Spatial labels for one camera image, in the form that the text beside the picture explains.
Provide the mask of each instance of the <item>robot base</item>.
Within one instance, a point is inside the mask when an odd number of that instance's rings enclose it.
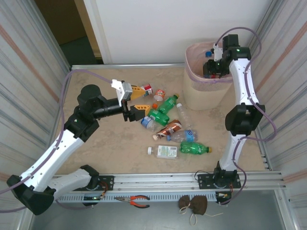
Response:
[[[237,171],[222,170],[219,162],[213,173],[198,175],[198,184],[200,189],[230,189],[231,184],[233,188],[241,188],[241,181]]]

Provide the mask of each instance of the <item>floor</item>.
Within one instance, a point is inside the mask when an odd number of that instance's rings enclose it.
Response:
[[[139,209],[127,203],[100,203],[93,209],[67,210],[53,204],[34,216],[30,230],[284,230],[274,191],[244,191],[227,207],[208,202],[206,214],[190,226],[191,209],[179,214],[177,202],[150,203]]]
[[[178,102],[185,105],[182,96],[183,68],[162,69],[95,69],[93,72],[108,79],[125,80],[131,84],[151,83],[153,87],[163,85],[166,96],[179,93]],[[73,75],[64,105],[67,119],[77,106],[77,96],[83,86],[96,84],[107,99],[116,97],[116,91],[108,83],[84,73]],[[158,159],[147,155],[147,148],[155,144],[172,144],[175,142],[160,140],[155,142],[153,133],[146,130],[139,122],[124,122],[122,115],[103,118],[99,129],[89,140],[72,154],[58,171],[68,174],[80,166],[89,164],[100,173],[186,173],[197,170],[213,171],[224,153],[228,132],[224,127],[225,115],[233,108],[234,89],[228,91],[220,105],[212,110],[192,111],[190,116],[199,134],[199,142],[212,147],[210,154],[200,156],[181,153],[178,160]],[[140,98],[132,104],[151,104],[152,98]],[[177,109],[169,112],[172,119],[178,117]],[[239,165],[248,171],[264,170],[258,145],[247,140],[239,160]]]
[[[70,66],[72,65],[96,65],[91,44],[87,37],[82,37],[74,41],[60,45]]]

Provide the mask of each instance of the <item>pliers handle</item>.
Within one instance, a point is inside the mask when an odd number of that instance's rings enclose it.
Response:
[[[149,205],[139,205],[137,203],[135,203],[133,200],[135,199],[146,199],[146,200],[150,200],[149,197],[145,196],[145,195],[136,195],[136,196],[131,196],[130,197],[130,204],[135,206],[135,207],[138,207],[138,208],[148,208],[150,207]]]

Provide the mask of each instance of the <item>corrugated metal wall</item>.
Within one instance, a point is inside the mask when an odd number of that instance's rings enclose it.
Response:
[[[49,145],[62,81],[69,71],[31,0],[0,3],[0,190]],[[12,193],[0,209],[21,207]],[[0,229],[14,229],[18,213],[0,214]]]
[[[263,50],[253,64],[261,103],[278,128],[266,143],[271,167],[283,173],[290,202],[302,229],[307,229],[307,1],[280,1],[260,32]],[[272,135],[266,119],[261,135]]]

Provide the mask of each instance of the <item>doorway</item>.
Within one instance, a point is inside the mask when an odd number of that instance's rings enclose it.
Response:
[[[35,0],[35,3],[70,66],[103,64],[83,0]]]

